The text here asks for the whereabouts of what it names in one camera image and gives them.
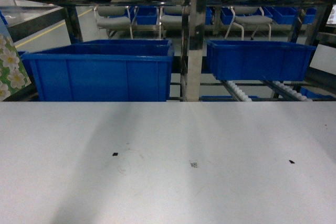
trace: blue plastic bin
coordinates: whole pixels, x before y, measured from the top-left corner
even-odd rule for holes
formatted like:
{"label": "blue plastic bin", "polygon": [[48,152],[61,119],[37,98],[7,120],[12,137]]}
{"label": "blue plastic bin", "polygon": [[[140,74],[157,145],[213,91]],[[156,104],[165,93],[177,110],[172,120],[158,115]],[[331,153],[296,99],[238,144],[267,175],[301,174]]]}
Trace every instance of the blue plastic bin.
{"label": "blue plastic bin", "polygon": [[173,42],[170,39],[97,39],[80,44],[172,46]]}
{"label": "blue plastic bin", "polygon": [[273,19],[278,24],[293,24],[296,11],[291,7],[268,7],[268,10],[272,13]]}
{"label": "blue plastic bin", "polygon": [[313,23],[315,19],[315,14],[316,14],[316,9],[315,8],[308,8],[306,11],[305,19],[303,20],[304,24],[311,24]]}
{"label": "blue plastic bin", "polygon": [[26,60],[25,53],[27,53],[27,52],[26,51],[18,51],[18,54],[21,58],[22,64],[23,64],[24,68],[26,69],[26,72],[27,72],[28,76],[32,76],[33,75],[32,67],[30,66],[29,60]]}
{"label": "blue plastic bin", "polygon": [[41,101],[166,101],[168,45],[76,44],[25,54]]}
{"label": "blue plastic bin", "polygon": [[307,98],[321,98],[321,99],[335,99],[335,97],[331,96],[331,95],[323,95],[323,94],[316,94],[314,92],[311,92],[308,89],[305,88],[301,88],[300,89],[300,93],[302,95],[305,95]]}
{"label": "blue plastic bin", "polygon": [[138,25],[155,25],[157,21],[157,11],[154,6],[141,6],[137,14]]}
{"label": "blue plastic bin", "polygon": [[210,25],[212,21],[212,10],[207,7],[205,12],[205,24]]}
{"label": "blue plastic bin", "polygon": [[[264,16],[265,17],[273,18],[272,13],[267,8],[262,7],[262,10],[264,11]],[[258,11],[256,11],[256,13],[254,13],[254,15],[261,15],[261,11],[258,9]]]}
{"label": "blue plastic bin", "polygon": [[302,81],[315,47],[278,41],[207,41],[217,80]]}
{"label": "blue plastic bin", "polygon": [[230,9],[227,7],[223,7],[221,11],[221,20],[224,25],[229,25],[231,24],[233,18],[233,14]]}

